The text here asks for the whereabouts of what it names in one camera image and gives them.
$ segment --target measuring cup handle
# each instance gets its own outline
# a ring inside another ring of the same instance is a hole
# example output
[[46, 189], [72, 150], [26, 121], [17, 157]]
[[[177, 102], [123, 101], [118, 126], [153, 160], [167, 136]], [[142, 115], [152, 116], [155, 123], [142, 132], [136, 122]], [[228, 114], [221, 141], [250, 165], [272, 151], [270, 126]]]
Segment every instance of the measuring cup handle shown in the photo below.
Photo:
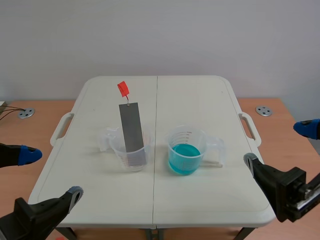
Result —
[[97, 141], [100, 148], [100, 152], [105, 152], [106, 150], [111, 148], [110, 140], [116, 137], [118, 129], [118, 127], [107, 127], [101, 130], [101, 132], [99, 132]]
[[208, 151], [218, 151], [218, 161], [212, 161], [216, 167], [222, 168], [226, 164], [226, 147], [224, 141], [219, 137], [207, 136], [207, 149]]

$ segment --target white wall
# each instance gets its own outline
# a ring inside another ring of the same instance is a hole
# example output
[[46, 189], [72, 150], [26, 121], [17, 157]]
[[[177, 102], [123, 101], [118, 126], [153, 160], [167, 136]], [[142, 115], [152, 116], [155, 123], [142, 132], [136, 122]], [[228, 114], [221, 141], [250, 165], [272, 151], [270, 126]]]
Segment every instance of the white wall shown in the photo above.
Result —
[[1, 0], [0, 99], [74, 99], [96, 76], [219, 75], [239, 97], [319, 117], [319, 13], [319, 0]]

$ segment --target table leg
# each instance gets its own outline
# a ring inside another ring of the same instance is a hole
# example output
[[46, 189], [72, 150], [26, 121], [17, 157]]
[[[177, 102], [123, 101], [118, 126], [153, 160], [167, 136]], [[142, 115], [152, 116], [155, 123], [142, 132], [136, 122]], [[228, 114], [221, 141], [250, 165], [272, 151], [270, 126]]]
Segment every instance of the table leg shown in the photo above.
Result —
[[157, 228], [158, 230], [158, 240], [165, 240], [165, 229]]
[[55, 230], [61, 233], [68, 240], [77, 240], [77, 236], [71, 227], [56, 227]]
[[149, 228], [144, 229], [146, 240], [153, 240], [152, 230]]
[[243, 227], [233, 240], [244, 240], [255, 229], [255, 227]]

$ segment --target metal plate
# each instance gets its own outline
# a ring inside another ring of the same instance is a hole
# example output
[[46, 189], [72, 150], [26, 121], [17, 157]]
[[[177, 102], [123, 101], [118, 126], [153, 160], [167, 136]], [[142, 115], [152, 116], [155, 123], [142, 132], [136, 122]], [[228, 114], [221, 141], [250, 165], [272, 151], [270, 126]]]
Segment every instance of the metal plate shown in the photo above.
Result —
[[267, 106], [257, 106], [255, 108], [255, 111], [261, 115], [261, 116], [265, 116], [265, 117], [268, 117], [272, 114], [272, 111], [269, 107]]
[[27, 118], [31, 117], [33, 114], [35, 114], [35, 109], [32, 107], [28, 107], [25, 109], [25, 111], [20, 111], [18, 113], [18, 118], [27, 119]]
[[[138, 103], [120, 104], [120, 117], [122, 122], [123, 137], [127, 153], [135, 152], [144, 147]], [[130, 156], [129, 166], [147, 164], [145, 151], [141, 150]]]

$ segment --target clear plastic cup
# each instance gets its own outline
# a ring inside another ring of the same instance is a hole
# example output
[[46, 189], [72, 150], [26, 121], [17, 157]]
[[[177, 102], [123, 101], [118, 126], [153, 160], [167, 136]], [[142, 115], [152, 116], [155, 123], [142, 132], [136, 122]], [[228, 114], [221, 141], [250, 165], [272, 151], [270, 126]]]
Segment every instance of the clear plastic cup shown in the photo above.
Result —
[[154, 136], [148, 127], [142, 128], [142, 137], [144, 147], [127, 152], [122, 128], [107, 127], [99, 133], [98, 144], [101, 152], [113, 149], [125, 170], [137, 172], [142, 170], [150, 160], [151, 146], [154, 142]]
[[167, 140], [169, 165], [179, 174], [189, 175], [196, 171], [209, 151], [218, 153], [211, 155], [214, 157], [208, 160], [210, 166], [221, 168], [225, 164], [224, 141], [218, 137], [208, 136], [202, 130], [181, 125], [171, 131]]

